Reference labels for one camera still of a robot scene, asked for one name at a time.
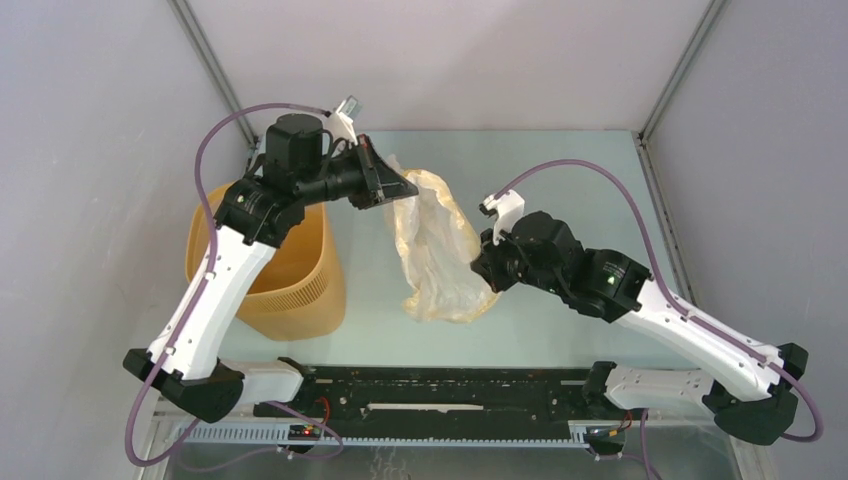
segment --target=plastic container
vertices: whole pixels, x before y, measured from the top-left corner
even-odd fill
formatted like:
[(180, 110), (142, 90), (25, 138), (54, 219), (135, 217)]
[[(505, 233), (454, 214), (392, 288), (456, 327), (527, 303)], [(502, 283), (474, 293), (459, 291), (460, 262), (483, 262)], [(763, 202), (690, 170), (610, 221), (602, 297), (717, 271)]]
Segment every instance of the plastic container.
[[(229, 185), (208, 195), (217, 210)], [(209, 235), (200, 206), (194, 212), (186, 249), (186, 279), (191, 281), (206, 252)], [(345, 284), (324, 204), (306, 208), (282, 247), (259, 272), (236, 314), (276, 341), (331, 333), (345, 315)]]

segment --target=plastic bag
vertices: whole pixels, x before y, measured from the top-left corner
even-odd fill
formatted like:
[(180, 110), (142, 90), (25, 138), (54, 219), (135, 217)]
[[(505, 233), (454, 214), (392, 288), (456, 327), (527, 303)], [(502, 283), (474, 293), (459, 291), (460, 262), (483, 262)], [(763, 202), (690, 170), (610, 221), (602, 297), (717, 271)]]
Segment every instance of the plastic bag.
[(401, 171), (394, 155), (387, 163), (418, 187), (415, 197), (387, 209), (406, 282), (413, 289), (403, 309), (417, 320), (469, 323), (486, 312), (498, 295), (471, 271), (480, 238), (438, 175)]

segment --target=white wall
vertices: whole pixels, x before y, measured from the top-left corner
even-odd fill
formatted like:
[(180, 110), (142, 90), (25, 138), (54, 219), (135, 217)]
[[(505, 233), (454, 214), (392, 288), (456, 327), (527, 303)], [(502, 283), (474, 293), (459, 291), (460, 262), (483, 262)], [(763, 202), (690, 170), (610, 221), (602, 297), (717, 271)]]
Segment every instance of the white wall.
[(709, 1), (191, 3), (244, 105), (354, 94), (359, 129), (639, 130)]
[(731, 2), (651, 139), (703, 306), (810, 351), (827, 430), (773, 447), (784, 479), (848, 467), (846, 19), (844, 0)]
[[(226, 111), (164, 1), (6, 1), (0, 45), (0, 476), (129, 478), (121, 360), (185, 288)], [(221, 137), (209, 186), (244, 166)]]

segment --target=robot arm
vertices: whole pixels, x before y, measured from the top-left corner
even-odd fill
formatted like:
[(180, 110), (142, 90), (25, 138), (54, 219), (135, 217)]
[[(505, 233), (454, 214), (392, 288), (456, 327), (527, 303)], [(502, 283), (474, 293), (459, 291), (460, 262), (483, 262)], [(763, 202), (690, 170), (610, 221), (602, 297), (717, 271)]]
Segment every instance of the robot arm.
[[(752, 443), (770, 444), (792, 424), (797, 398), (772, 362), (796, 378), (807, 352), (794, 344), (768, 345), (722, 324), (685, 300), (681, 315), (667, 302), (649, 270), (613, 250), (583, 248), (568, 225), (545, 212), (523, 215), (524, 201), (514, 191), (487, 198), (481, 210), (497, 214), (495, 228), (481, 235), (482, 250), (472, 262), (496, 292), (523, 283), (559, 296), (583, 315), (601, 318), (648, 335), (702, 370), (639, 370), (598, 362), (584, 392), (603, 395), (623, 409), (667, 408), (681, 414), (714, 415), (727, 433)], [(760, 363), (723, 336), (746, 344)]]
[[(305, 114), (277, 119), (265, 136), (263, 176), (247, 175), (224, 195), (215, 213), (218, 250), (207, 272), (209, 251), (177, 311), (147, 349), (132, 349), (124, 368), (142, 381), (167, 354), (152, 386), (186, 412), (212, 423), (238, 404), (288, 402), (298, 392), (303, 369), (291, 361), (235, 363), (217, 354), (250, 285), (271, 260), (308, 205), (347, 198), (367, 209), (418, 193), (417, 188), (380, 158), (367, 135), (356, 135), (353, 98), (322, 124)], [(347, 142), (336, 153), (331, 142), (322, 153), (323, 135)], [(205, 279), (202, 295), (197, 289)], [(189, 312), (175, 342), (179, 320)]]

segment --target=translucent bag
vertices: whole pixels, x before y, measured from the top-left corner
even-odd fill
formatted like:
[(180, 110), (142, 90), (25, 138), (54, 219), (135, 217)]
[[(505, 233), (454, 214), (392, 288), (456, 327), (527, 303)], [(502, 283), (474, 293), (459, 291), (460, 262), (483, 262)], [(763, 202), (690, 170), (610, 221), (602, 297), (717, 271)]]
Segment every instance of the translucent bag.
[(480, 238), (438, 175), (401, 171), (394, 155), (387, 163), (419, 192), (393, 202), (386, 213), (406, 282), (413, 290), (403, 309), (417, 320), (471, 322), (498, 298), (471, 271), (471, 261), (480, 254)]

